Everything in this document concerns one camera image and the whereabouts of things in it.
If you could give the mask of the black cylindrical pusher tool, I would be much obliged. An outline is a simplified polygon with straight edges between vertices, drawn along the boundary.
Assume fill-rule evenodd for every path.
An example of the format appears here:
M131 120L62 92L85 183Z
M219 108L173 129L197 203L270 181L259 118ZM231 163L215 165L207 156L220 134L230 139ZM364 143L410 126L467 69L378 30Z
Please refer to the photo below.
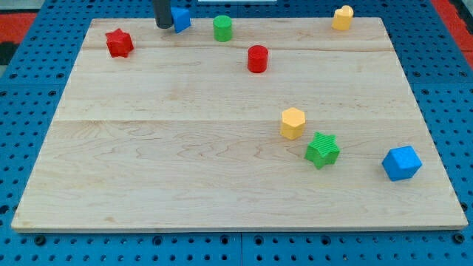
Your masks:
M155 23L160 29L168 29L173 26L170 0L152 0Z

